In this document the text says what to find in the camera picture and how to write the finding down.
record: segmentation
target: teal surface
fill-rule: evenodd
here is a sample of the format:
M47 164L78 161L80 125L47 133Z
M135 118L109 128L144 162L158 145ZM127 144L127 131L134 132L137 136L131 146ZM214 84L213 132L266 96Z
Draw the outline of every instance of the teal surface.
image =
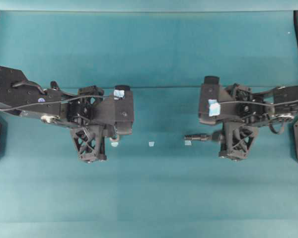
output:
M0 0L0 10L200 12L298 10L298 0Z
M70 91L79 85L129 83L134 92L135 123L133 135L123 137L118 147L106 141L108 161L85 164L76 157L69 130L0 113L4 128L0 238L298 238L298 162L290 130L277 136L261 128L249 158L240 163L218 158L220 146L216 143L184 146L182 139L187 133L219 128L198 123L199 84L206 74L220 74L223 84L254 85L256 91L280 83L298 84L298 51L291 16L291 12L2 12L0 64L20 68L30 80L43 85L58 80ZM157 22L148 28L150 21ZM175 22L186 27L171 30ZM184 29L199 29L198 22L199 31L182 40L180 36L169 38L171 32L181 35ZM254 28L246 31L244 27L244 35L240 34L244 40L235 42L232 39L239 39L238 31L229 33L227 29L233 29L233 22L239 27L241 22L252 23ZM67 24L72 23L76 27L67 33ZM96 23L103 27L98 34L102 47L93 28ZM209 59L219 56L221 64L209 63L203 57L199 65L196 62L203 54L193 49L204 40L203 28L211 39L220 37L218 30L227 32L221 44L213 40L219 51L208 51L215 49L211 40L203 46ZM261 38L263 28L266 35ZM124 43L120 37L106 38L122 34ZM169 44L169 51L158 54ZM195 53L183 59L191 48ZM98 56L107 51L106 57ZM152 55L146 58L139 54L143 51ZM174 59L173 67L166 58ZM137 72L143 76L136 77ZM149 141L155 142L154 147L149 147Z

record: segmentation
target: black cable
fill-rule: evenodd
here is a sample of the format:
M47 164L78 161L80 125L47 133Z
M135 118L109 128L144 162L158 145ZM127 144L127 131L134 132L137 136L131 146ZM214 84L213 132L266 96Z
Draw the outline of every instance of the black cable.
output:
M228 104L228 103L247 103L247 104L256 104L256 105L261 105L261 106L280 106L280 105L285 105L285 104L292 104L292 103L297 103L297 100L293 101L288 101L288 102L283 102L283 103L258 103L258 102L249 102L249 101L226 101L226 102L219 102L219 104Z
M6 112L6 111L11 111L11 110L15 110L15 109L20 109L20 108L26 108L26 107L30 107L30 106L35 106L35 105L46 105L46 104L54 104L54 103L63 103L63 102L69 102L69 101L74 101L80 98L110 98L110 97L114 97L113 95L109 95L109 96L99 96L99 95L82 95L82 96L77 96L74 98L69 98L69 99L64 99L64 100L58 100L58 101L51 101L51 102L41 102L41 103L29 103L26 105L21 105L21 106L17 106L17 107L12 107L12 108L0 108L0 112Z

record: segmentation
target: cable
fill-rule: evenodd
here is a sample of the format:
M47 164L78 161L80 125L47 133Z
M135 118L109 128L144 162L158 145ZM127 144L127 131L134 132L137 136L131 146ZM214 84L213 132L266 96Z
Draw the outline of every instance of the cable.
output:
M25 104L25 105L21 105L21 106L17 106L17 107L12 107L12 108L0 108L0 112L6 112L6 111L11 111L11 110L15 110L15 109L20 109L20 108L26 108L26 107L30 107L30 106L35 106L35 105L46 105L46 104L54 104L54 103L63 103L63 102L69 102L69 101L74 101L80 98L110 98L110 97L114 97L113 95L109 95L109 96L99 96L99 95L82 95L82 96L77 96L74 98L69 98L69 99L64 99L64 100L58 100L58 101L51 101L51 102L41 102L41 103L29 103L29 104Z
M219 102L219 104L228 104L228 103L247 103L247 104L256 104L256 105L261 105L261 106L280 106L280 105L285 105L285 104L292 104L292 103L297 103L297 100L293 101L288 101L288 102L283 102L283 103L258 103L258 102L249 102L249 101L226 101L226 102Z

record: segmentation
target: small blue object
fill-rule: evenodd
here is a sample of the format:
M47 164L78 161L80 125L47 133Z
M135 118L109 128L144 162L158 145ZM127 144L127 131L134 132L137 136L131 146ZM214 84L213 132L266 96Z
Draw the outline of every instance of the small blue object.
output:
M216 99L209 99L209 117L218 116L221 113L221 106Z

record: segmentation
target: teal tabletop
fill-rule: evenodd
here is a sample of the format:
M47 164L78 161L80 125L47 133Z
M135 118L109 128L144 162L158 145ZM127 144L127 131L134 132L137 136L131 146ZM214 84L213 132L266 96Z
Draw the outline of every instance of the teal tabletop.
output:
M261 128L241 162L185 146L200 84L298 85L292 11L0 12L0 65L63 90L134 92L133 134L108 161L80 162L66 128L0 113L0 238L298 238L291 126Z

